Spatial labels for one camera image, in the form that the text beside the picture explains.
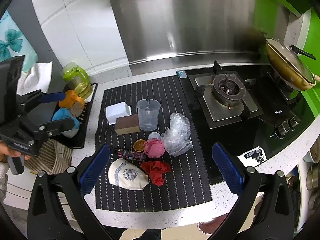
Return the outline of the person's left hand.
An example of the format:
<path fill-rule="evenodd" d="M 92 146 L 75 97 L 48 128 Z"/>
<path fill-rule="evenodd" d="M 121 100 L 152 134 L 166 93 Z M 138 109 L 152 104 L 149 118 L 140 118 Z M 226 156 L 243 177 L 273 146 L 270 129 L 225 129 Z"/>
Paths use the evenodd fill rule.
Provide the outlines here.
<path fill-rule="evenodd" d="M 29 160 L 31 156 L 20 153 L 16 150 L 13 150 L 12 148 L 9 148 L 8 146 L 5 145 L 5 143 L 1 140 L 0 142 L 0 153 L 1 153 L 1 162 L 6 163 L 7 162 L 7 157 L 12 157 L 12 158 L 18 158 L 20 156 L 23 156 L 25 160 Z"/>

